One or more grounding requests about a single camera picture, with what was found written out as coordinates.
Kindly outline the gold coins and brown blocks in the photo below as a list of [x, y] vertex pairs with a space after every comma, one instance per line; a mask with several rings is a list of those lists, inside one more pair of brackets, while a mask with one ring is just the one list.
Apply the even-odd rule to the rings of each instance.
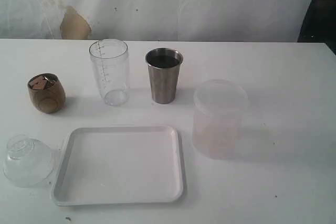
[[56, 79], [49, 76], [38, 76], [35, 77], [28, 83], [28, 86], [32, 90], [45, 90], [52, 87], [56, 83]]

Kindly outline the stainless steel cup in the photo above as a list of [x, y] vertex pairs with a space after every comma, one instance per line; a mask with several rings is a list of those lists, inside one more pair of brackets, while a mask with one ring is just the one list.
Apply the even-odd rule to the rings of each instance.
[[148, 66], [152, 99], [159, 104], [174, 101], [183, 56], [170, 48], [156, 48], [145, 56]]

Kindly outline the clear dome strainer lid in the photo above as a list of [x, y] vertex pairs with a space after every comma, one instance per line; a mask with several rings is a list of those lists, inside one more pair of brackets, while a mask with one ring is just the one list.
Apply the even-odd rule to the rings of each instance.
[[59, 150], [26, 135], [16, 135], [6, 145], [3, 172], [19, 188], [50, 187], [55, 179]]

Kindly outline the clear plastic measuring tumbler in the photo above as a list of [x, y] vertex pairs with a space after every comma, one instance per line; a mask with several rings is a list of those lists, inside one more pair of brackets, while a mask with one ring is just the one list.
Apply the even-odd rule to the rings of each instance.
[[128, 45], [117, 39], [104, 39], [89, 47], [93, 74], [105, 104], [120, 106], [127, 102], [130, 90]]

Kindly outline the brown wooden cup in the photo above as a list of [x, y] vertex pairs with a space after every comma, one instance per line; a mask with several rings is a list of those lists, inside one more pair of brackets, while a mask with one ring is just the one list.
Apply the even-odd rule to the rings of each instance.
[[[56, 79], [56, 83], [45, 90], [32, 90], [28, 83], [38, 76], [49, 76]], [[28, 93], [33, 106], [43, 113], [54, 113], [62, 109], [66, 102], [66, 94], [59, 78], [53, 73], [42, 73], [32, 77], [27, 83]]]

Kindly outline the white rectangular tray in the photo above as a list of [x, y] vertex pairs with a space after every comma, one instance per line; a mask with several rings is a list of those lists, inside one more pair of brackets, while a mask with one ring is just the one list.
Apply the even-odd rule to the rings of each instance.
[[61, 207], [171, 203], [183, 191], [177, 130], [122, 125], [69, 134], [51, 197]]

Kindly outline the white backdrop sheet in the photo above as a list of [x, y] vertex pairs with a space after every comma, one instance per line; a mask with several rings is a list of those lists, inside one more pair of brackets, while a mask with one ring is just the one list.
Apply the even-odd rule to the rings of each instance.
[[293, 42], [311, 0], [1, 0], [2, 38]]

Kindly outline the translucent plastic container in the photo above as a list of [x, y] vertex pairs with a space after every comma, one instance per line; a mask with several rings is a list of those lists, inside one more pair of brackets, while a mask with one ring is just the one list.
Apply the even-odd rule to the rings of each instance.
[[212, 159], [231, 158], [248, 107], [245, 90], [227, 80], [208, 80], [196, 88], [194, 104], [194, 147]]

